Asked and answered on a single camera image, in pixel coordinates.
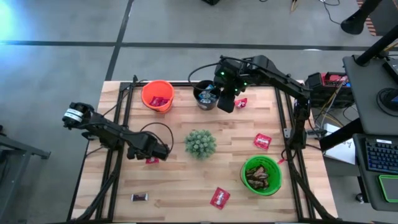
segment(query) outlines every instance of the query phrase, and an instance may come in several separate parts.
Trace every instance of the computer keyboard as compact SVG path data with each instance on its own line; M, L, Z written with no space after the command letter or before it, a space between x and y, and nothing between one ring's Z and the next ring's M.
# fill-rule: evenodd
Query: computer keyboard
M368 170L398 174L398 145L366 139L366 158Z

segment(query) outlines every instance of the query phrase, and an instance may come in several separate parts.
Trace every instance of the orange bucket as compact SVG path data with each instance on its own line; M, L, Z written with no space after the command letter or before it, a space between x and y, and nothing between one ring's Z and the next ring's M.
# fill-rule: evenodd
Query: orange bucket
M169 102L167 102L165 105L162 106L151 106L149 103L152 101L154 96L169 99ZM142 92L141 92L142 102L149 109L152 109L156 112L160 113L168 112L172 107L173 99L174 99L174 88L169 82L165 80L154 80L146 84L144 87L142 87Z

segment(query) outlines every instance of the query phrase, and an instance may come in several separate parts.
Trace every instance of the wooden tabletop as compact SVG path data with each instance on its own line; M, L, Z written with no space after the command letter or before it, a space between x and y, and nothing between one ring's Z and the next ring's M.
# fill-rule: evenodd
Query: wooden tabletop
M116 104L120 82L105 82L98 112L104 113ZM287 163L280 165L283 182L280 190L269 197L262 197L248 190L239 178L244 162L256 154L265 154L280 160L284 149L279 114L273 87L248 88L237 98L248 98L243 109L228 114L214 108L199 109L191 87L175 87L173 107L167 114L157 114L141 102L141 88L134 89L130 110L129 128L139 131L145 124L162 122L170 126L174 134L174 148L167 161L145 165L145 161L123 157L114 222L291 222L297 221L292 185ZM290 126L285 98L285 117ZM124 116L123 103L121 120ZM106 117L113 120L114 111ZM205 161L196 161L185 152L183 140L193 129L207 129L217 139L216 153ZM166 144L171 144L169 131L152 125L148 131L156 133ZM257 133L272 138L268 151L253 146ZM312 139L309 144L318 146ZM88 152L99 147L93 141ZM310 188L329 213L337 216L322 153L308 147L303 150ZM72 218L81 215L98 193L103 175L106 149L86 158L81 175ZM227 190L231 197L225 208L219 210L210 205L217 187ZM147 202L132 202L131 194L148 193ZM300 191L304 214L308 212L305 197Z

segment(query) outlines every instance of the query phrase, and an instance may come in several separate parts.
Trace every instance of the green bowl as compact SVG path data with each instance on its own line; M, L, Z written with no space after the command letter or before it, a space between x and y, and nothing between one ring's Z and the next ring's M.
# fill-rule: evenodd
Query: green bowl
M264 166L268 170L267 174L269 175L269 187L265 190L254 190L252 187L250 187L248 180L246 179L246 170L258 167L259 165ZM248 159L243 164L241 178L249 190L262 196L273 195L280 189L280 186L282 186L282 172L280 171L279 165L273 159L265 155L256 155Z

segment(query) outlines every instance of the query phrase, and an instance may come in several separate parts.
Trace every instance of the concrete floor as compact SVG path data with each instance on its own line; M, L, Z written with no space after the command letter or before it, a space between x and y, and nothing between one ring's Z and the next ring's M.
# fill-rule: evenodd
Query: concrete floor
M0 45L0 124L9 137L52 151L49 160L34 158L29 164L9 212L11 219L50 223L67 218L87 141L79 131L63 128L61 118L71 101L96 107L114 52L114 47L41 45L115 43L127 3L128 0L0 1L0 40L28 41L25 45ZM135 0L123 42L261 44L259 49L263 50L176 48L167 44L121 47L112 80L130 80L133 75L149 80L185 80L194 68L217 61L221 54L264 54L281 71L303 80L314 72L341 72L343 56L361 53L352 49L302 50L307 48L305 45L367 47L379 39L371 36L367 28L356 36L344 33L328 20L317 0L300 0L294 13L290 13L290 4L291 0L221 0L210 7L199 0ZM357 8L355 0L329 7L338 22ZM38 43L29 42L33 40L48 42L35 45ZM269 49L273 45L281 47ZM193 79L211 78L212 72L204 70ZM364 222L397 220L398 214L386 215L356 203L352 197L358 193L355 181L354 177L330 178L340 218Z

